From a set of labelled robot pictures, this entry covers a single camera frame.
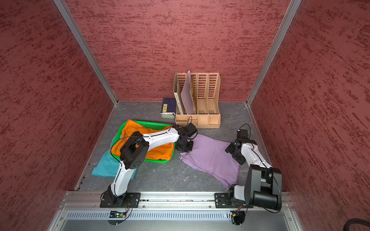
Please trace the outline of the purple pants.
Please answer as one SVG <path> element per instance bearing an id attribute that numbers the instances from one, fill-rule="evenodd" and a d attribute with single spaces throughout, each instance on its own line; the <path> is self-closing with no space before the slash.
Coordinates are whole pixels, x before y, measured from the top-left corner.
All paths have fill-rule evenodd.
<path id="1" fill-rule="evenodd" d="M 180 153 L 179 159 L 189 167 L 206 172 L 226 188 L 237 184 L 240 164 L 225 150 L 231 144 L 199 134 L 193 140 L 193 149 Z"/>

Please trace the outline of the teal pants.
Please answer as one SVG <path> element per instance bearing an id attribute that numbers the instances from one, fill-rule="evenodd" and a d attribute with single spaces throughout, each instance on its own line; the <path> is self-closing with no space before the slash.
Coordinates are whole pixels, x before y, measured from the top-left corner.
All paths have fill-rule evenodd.
<path id="1" fill-rule="evenodd" d="M 92 170 L 92 175 L 96 177 L 114 178 L 119 168 L 119 161 L 111 155 L 110 149 L 108 149 L 101 157 L 97 166 Z"/>

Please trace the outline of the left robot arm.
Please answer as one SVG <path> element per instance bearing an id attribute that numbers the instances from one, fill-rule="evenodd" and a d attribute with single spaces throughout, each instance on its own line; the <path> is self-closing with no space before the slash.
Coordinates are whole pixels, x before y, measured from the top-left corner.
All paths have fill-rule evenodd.
<path id="1" fill-rule="evenodd" d="M 119 169 L 114 181 L 101 195 L 101 208 L 137 208 L 140 193 L 129 193 L 128 184 L 134 171 L 143 164 L 147 153 L 159 146 L 174 143 L 179 152 L 190 152 L 197 128 L 189 123 L 184 127 L 173 125 L 164 131 L 141 134 L 136 131 L 119 149 Z"/>

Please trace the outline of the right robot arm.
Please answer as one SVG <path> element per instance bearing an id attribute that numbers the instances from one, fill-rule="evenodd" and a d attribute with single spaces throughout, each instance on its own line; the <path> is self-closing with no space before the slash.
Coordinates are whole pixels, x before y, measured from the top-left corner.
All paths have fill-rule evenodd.
<path id="1" fill-rule="evenodd" d="M 230 197 L 246 206 L 263 208 L 271 213 L 279 213 L 282 208 L 282 173 L 272 167 L 254 143 L 231 143 L 225 150 L 240 165 L 249 166 L 244 186 L 235 185 Z"/>

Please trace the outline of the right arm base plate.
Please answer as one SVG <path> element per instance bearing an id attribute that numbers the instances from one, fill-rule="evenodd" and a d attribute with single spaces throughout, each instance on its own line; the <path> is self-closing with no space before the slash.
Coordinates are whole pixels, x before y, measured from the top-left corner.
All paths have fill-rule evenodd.
<path id="1" fill-rule="evenodd" d="M 239 200 L 231 196 L 229 193 L 215 193 L 214 201 L 216 208 L 253 208 L 252 205 L 247 205 L 245 201 Z"/>

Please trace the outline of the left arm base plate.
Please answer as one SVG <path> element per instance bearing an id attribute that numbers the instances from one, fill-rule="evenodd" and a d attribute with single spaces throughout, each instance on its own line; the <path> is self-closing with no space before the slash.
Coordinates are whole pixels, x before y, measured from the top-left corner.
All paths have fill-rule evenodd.
<path id="1" fill-rule="evenodd" d="M 114 196 L 109 192 L 101 194 L 100 208 L 138 208 L 140 193 L 124 193 L 121 196 Z"/>

